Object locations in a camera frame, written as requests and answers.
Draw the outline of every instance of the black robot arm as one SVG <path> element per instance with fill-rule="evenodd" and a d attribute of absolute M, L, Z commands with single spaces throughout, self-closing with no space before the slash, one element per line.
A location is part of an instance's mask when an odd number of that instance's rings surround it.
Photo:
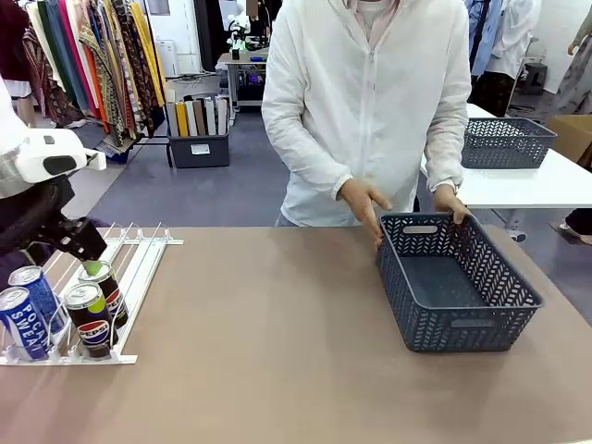
<path fill-rule="evenodd" d="M 0 200 L 0 255 L 26 250 L 36 262 L 36 245 L 45 243 L 81 261 L 98 260 L 106 244 L 93 223 L 61 213 L 72 197 L 68 178 L 60 176 Z"/>

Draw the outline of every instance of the basket handle hole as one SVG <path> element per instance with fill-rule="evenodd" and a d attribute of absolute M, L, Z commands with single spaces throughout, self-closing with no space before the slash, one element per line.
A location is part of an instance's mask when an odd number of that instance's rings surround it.
<path fill-rule="evenodd" d="M 453 328 L 493 328 L 496 322 L 493 319 L 454 319 L 450 326 Z"/>
<path fill-rule="evenodd" d="M 405 234 L 435 234 L 438 227 L 435 225 L 410 225 L 403 229 Z"/>

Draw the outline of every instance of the clothing rack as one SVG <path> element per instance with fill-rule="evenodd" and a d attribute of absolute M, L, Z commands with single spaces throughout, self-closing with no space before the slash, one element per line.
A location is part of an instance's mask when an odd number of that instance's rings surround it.
<path fill-rule="evenodd" d="M 29 4 L 23 42 L 31 86 L 52 120 L 60 126 L 83 118 L 102 121 L 109 136 L 95 149 L 116 161 L 134 145 L 148 144 L 142 141 L 164 121 L 168 125 L 145 0 Z"/>
<path fill-rule="evenodd" d="M 154 44 L 154 32 L 152 30 L 152 22 L 150 20 L 150 14 L 148 13 L 149 9 L 148 6 L 146 5 L 146 0 L 142 0 L 142 4 L 144 6 L 144 11 L 146 11 L 146 20 L 148 21 L 148 30 L 150 31 L 150 40 L 152 41 L 152 47 L 154 50 L 154 57 L 157 58 L 158 54 L 156 52 L 156 45 Z M 172 158 L 172 154 L 171 154 L 171 149 L 170 149 L 170 119 L 168 116 L 168 111 L 167 111 L 167 92 L 165 90 L 165 85 L 163 85 L 163 80 L 161 77 L 161 72 L 160 72 L 160 64 L 156 63 L 156 71 L 158 73 L 158 83 L 160 84 L 160 89 L 163 92 L 163 95 L 165 96 L 165 106 L 164 106 L 164 110 L 165 110 L 165 122 L 166 122 L 166 136 L 154 136 L 152 138 L 142 138 L 143 139 L 148 139 L 148 141 L 146 142 L 136 142 L 134 144 L 134 146 L 151 146 L 151 145 L 165 145 L 166 146 L 166 160 L 168 162 L 168 167 L 172 168 L 173 167 L 173 158 Z M 150 142 L 150 140 L 154 140 L 154 139 L 166 139 L 166 143 L 161 143 L 161 142 Z"/>

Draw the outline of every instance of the pepsi can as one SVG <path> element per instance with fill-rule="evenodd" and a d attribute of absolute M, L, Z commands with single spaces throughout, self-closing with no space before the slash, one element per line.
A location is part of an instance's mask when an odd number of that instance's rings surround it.
<path fill-rule="evenodd" d="M 8 278 L 8 285 L 12 287 L 24 287 L 29 291 L 33 305 L 43 315 L 45 324 L 49 325 L 52 317 L 54 318 L 51 321 L 52 333 L 57 333 L 64 328 L 66 320 L 61 310 L 56 314 L 56 298 L 40 266 L 23 266 L 13 271 Z"/>
<path fill-rule="evenodd" d="M 115 279 L 113 268 L 108 262 L 100 261 L 101 269 L 99 272 L 91 276 L 82 268 L 79 274 L 80 282 L 95 282 L 101 287 L 101 291 L 107 301 L 107 308 L 111 317 L 115 318 L 115 327 L 122 328 L 128 322 L 128 306 L 126 305 L 125 297 Z"/>
<path fill-rule="evenodd" d="M 93 282 L 75 285 L 64 296 L 64 304 L 89 356 L 94 359 L 110 356 L 113 318 L 101 287 Z M 113 328 L 113 343 L 118 340 Z"/>
<path fill-rule="evenodd" d="M 27 289 L 12 287 L 0 293 L 0 319 L 31 361 L 47 359 L 47 329 Z"/>

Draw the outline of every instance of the desk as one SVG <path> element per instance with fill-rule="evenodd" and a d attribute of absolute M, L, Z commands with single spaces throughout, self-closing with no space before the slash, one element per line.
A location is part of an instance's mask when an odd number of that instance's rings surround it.
<path fill-rule="evenodd" d="M 469 117 L 494 117 L 468 105 Z M 426 158 L 422 159 L 426 174 Z M 539 169 L 467 169 L 459 198 L 469 208 L 511 209 L 506 228 L 516 230 L 526 208 L 592 207 L 592 174 L 549 150 Z"/>
<path fill-rule="evenodd" d="M 173 228 L 185 245 L 166 250 L 126 345 L 138 362 L 0 368 L 0 442 L 592 438 L 592 329 L 487 231 L 546 306 L 508 353 L 422 355 L 403 345 L 362 229 Z"/>
<path fill-rule="evenodd" d="M 240 53 L 239 60 L 233 60 L 231 53 L 225 53 L 220 56 L 218 63 L 224 63 L 228 68 L 228 95 L 230 96 L 230 126 L 234 125 L 236 119 L 236 113 L 239 111 L 242 105 L 244 106 L 261 106 L 261 100 L 239 100 L 238 92 L 238 77 L 242 69 L 242 65 L 255 65 L 259 69 L 257 72 L 263 71 L 265 73 L 265 66 L 267 65 L 268 48 L 252 51 L 248 53 Z M 253 62 L 251 57 L 263 57 L 263 62 Z"/>

